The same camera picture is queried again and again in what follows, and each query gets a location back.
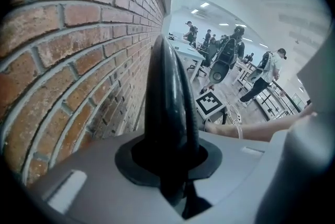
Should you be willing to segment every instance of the white table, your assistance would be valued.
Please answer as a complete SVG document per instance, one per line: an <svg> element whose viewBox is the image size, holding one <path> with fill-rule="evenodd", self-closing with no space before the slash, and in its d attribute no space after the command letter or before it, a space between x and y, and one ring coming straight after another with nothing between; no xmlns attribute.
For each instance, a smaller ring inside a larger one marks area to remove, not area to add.
<svg viewBox="0 0 335 224"><path fill-rule="evenodd" d="M192 59L192 60L196 60L197 64L195 65L194 68L194 72L191 76L190 82L192 82L195 78L195 75L197 74L201 63L203 60L205 60L205 58L199 54L198 51L196 51L193 47L191 47L189 44L186 44L185 42L187 41L178 41L178 40L168 40L170 42L170 44L172 45L172 47L182 56Z"/></svg>

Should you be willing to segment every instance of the floor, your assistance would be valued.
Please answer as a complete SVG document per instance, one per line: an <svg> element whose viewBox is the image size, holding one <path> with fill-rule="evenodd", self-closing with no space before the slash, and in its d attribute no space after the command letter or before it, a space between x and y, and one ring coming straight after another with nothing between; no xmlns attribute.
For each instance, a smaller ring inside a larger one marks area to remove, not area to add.
<svg viewBox="0 0 335 224"><path fill-rule="evenodd" d="M191 64L194 64L194 61L189 59L182 59L185 68L189 67ZM196 98L199 96L200 90L204 87L205 84L208 83L208 74L209 68L204 68L204 71L207 72L207 76L204 77L204 74L200 72L198 77L195 77L192 82L193 95ZM244 95L247 91L242 90L238 93L241 88L241 84L237 82L235 85L232 85L233 80L238 75L239 71L236 67L234 67L229 74L225 77L225 79L220 83L215 85L214 94L221 100L222 103L227 104L227 108L229 105L233 105L241 115L242 124L254 124L257 122L265 122L266 118L258 107L258 104L255 101L252 101L247 108L243 107L237 100ZM188 77L191 78L193 74L193 70L187 71ZM136 126L136 129L144 129L144 112L145 112L145 102L143 103L143 107L141 109L141 113L139 116L139 121ZM236 119L236 114L232 109L232 118ZM228 117L226 124L231 124L232 120Z"/></svg>

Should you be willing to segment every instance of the fluorescent light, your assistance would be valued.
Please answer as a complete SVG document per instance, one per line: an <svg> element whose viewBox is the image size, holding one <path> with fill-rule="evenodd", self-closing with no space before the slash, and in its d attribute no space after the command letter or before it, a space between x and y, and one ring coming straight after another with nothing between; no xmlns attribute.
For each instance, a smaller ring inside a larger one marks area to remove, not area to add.
<svg viewBox="0 0 335 224"><path fill-rule="evenodd" d="M203 4L201 4L200 6L201 6L201 7L206 7L207 5L209 5L209 3L203 3Z"/></svg>
<svg viewBox="0 0 335 224"><path fill-rule="evenodd" d="M247 39L247 38L242 38L242 39L244 39L244 40L247 40L247 41L249 41L249 42L252 42L252 40L250 40L250 39Z"/></svg>

